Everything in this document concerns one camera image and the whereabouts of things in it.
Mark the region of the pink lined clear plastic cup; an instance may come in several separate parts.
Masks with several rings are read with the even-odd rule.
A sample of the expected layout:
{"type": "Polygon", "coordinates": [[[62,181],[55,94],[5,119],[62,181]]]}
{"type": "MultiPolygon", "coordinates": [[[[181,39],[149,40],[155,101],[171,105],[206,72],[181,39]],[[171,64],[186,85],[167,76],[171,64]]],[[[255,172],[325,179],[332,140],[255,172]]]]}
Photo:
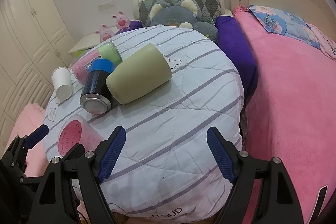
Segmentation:
{"type": "Polygon", "coordinates": [[[73,115],[63,125],[57,142],[58,152],[64,156],[77,143],[86,152],[94,151],[104,138],[80,115],[73,115]]]}

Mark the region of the white paper cup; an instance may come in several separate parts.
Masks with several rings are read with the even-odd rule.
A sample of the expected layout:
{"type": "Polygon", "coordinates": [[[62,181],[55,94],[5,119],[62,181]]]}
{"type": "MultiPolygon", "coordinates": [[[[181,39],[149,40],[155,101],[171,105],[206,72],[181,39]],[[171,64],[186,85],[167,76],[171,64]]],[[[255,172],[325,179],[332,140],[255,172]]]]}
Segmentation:
{"type": "Polygon", "coordinates": [[[65,67],[58,67],[52,73],[52,84],[56,97],[65,101],[72,96],[71,73],[65,67]]]}

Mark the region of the green foam cup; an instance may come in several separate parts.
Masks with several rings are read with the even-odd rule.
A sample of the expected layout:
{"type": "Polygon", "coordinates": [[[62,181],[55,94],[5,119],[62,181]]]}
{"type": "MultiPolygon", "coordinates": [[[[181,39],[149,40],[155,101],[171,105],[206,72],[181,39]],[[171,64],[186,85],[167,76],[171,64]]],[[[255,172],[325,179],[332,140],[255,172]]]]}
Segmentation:
{"type": "Polygon", "coordinates": [[[107,77],[113,98],[125,105],[152,92],[172,78],[163,54],[148,44],[129,56],[107,77]]]}

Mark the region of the blue black metal can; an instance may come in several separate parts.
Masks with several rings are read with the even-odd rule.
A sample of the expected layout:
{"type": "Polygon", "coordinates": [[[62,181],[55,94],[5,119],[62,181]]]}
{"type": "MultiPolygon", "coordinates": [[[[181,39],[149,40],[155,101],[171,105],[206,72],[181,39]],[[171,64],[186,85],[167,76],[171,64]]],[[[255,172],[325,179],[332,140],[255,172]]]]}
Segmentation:
{"type": "Polygon", "coordinates": [[[97,59],[92,63],[80,97],[80,104],[86,112],[100,115],[118,106],[106,85],[106,79],[114,69],[114,64],[108,59],[97,59]]]}

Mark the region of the white striped folded quilt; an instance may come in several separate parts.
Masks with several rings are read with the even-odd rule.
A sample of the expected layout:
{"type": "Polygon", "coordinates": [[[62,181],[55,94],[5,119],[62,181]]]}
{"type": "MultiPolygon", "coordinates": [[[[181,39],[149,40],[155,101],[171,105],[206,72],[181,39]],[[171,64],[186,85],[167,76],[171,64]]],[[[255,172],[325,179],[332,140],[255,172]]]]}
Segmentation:
{"type": "Polygon", "coordinates": [[[170,63],[172,79],[98,116],[80,106],[83,87],[72,79],[72,97],[61,103],[52,96],[47,106],[47,158],[59,154],[59,134],[73,115],[82,116],[104,138],[122,126],[125,145],[110,178],[101,185],[110,209],[168,223],[212,217],[224,206],[232,185],[222,177],[206,135],[216,127],[242,148],[244,90],[238,70],[215,43],[188,28],[140,28],[118,34],[112,42],[123,59],[147,44],[155,45],[170,63]]]}

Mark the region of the pink fleece blanket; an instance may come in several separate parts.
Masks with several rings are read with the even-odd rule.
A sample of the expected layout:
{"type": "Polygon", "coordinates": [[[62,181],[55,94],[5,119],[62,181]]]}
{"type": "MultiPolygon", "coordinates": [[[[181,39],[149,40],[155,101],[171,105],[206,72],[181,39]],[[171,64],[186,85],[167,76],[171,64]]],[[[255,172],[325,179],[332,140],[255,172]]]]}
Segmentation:
{"type": "Polygon", "coordinates": [[[257,88],[246,106],[247,151],[279,157],[309,223],[318,195],[335,191],[335,61],[302,41],[266,31],[242,8],[234,17],[257,63],[257,88]]]}

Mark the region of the pink green labelled jar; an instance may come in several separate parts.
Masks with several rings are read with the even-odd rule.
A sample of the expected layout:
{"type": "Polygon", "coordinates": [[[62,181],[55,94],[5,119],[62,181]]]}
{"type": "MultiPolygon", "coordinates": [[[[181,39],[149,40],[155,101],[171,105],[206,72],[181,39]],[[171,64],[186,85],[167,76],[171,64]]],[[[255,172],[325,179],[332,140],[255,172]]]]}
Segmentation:
{"type": "Polygon", "coordinates": [[[112,40],[107,40],[99,44],[94,49],[87,52],[83,57],[80,57],[72,65],[72,72],[79,83],[84,85],[89,69],[92,63],[97,59],[107,59],[117,67],[122,62],[122,57],[117,47],[112,40]]]}

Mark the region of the cream wardrobe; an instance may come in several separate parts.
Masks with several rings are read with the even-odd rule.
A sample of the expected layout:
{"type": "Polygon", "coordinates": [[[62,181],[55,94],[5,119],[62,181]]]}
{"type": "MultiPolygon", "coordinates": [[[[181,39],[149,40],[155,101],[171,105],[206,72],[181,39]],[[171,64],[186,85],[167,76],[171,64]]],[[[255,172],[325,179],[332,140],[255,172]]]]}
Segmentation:
{"type": "Polygon", "coordinates": [[[53,0],[1,0],[1,149],[28,103],[47,105],[74,45],[53,0]]]}

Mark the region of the left pink bunny toy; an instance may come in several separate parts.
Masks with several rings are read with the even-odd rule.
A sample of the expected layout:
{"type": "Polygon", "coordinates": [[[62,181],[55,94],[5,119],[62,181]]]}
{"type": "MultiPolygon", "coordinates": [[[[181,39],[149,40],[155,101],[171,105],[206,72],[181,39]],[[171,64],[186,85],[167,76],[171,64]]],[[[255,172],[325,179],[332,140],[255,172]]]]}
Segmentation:
{"type": "Polygon", "coordinates": [[[116,34],[105,24],[102,24],[100,26],[99,30],[96,30],[94,34],[98,34],[100,36],[100,42],[104,42],[112,37],[114,37],[116,34]]]}

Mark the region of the pink bunny toy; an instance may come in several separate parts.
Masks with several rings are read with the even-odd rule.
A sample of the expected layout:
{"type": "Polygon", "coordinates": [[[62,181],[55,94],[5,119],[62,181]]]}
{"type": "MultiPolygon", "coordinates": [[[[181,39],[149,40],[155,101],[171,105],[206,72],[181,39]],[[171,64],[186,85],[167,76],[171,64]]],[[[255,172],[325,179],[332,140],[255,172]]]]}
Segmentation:
{"type": "Polygon", "coordinates": [[[111,18],[116,20],[116,27],[119,31],[130,29],[130,19],[122,11],[112,15],[111,18]]]}
{"type": "Polygon", "coordinates": [[[112,37],[114,37],[116,34],[105,24],[102,24],[100,26],[99,30],[96,30],[94,34],[98,34],[100,36],[100,42],[104,42],[112,37]]]}

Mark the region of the right pink bunny toy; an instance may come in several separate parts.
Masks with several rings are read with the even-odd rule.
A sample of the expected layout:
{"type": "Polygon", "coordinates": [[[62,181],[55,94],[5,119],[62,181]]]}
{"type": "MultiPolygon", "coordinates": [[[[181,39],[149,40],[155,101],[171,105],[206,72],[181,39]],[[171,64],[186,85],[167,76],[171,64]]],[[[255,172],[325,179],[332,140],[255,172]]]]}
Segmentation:
{"type": "Polygon", "coordinates": [[[130,29],[130,19],[122,11],[112,15],[111,18],[116,20],[116,27],[119,31],[130,29]]]}

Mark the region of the purple blanket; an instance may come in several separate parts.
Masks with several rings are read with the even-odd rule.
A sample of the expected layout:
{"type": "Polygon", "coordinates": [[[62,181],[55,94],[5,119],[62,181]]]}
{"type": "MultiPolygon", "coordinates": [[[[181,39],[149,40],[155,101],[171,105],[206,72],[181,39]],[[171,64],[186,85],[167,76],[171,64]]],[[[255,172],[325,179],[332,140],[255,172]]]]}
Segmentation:
{"type": "Polygon", "coordinates": [[[244,106],[247,106],[257,88],[259,78],[257,63],[248,40],[232,16],[221,15],[217,17],[215,27],[219,32],[219,48],[238,70],[244,89],[244,106]]]}

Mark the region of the grey bear plush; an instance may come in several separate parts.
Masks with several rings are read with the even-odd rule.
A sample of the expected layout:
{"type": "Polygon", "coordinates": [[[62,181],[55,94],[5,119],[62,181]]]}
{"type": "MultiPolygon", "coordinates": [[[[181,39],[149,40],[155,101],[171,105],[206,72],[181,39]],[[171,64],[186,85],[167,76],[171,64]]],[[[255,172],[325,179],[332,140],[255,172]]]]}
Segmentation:
{"type": "Polygon", "coordinates": [[[173,26],[196,30],[215,44],[218,43],[218,29],[202,21],[201,10],[194,0],[181,0],[175,5],[157,1],[152,5],[146,24],[148,26],[173,26]]]}

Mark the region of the blue cartoon pillow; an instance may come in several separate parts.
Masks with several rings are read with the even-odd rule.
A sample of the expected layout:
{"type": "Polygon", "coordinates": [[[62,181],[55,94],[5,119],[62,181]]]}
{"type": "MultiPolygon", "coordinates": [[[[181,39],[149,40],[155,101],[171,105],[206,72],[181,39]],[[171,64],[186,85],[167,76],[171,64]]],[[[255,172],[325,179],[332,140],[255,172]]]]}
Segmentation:
{"type": "Polygon", "coordinates": [[[266,6],[250,5],[249,11],[269,33],[297,39],[321,49],[318,39],[301,17],[266,6]]]}

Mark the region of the white wall socket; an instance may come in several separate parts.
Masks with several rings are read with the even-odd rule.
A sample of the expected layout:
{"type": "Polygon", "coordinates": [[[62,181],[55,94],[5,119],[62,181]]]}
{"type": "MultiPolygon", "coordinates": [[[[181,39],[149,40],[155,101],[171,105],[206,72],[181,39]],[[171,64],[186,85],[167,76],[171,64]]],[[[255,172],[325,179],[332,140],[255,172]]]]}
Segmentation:
{"type": "Polygon", "coordinates": [[[98,5],[97,8],[98,8],[99,11],[103,11],[103,10],[106,10],[106,9],[110,9],[113,6],[114,6],[114,1],[110,0],[110,1],[107,1],[107,2],[104,2],[100,5],[98,5]]]}

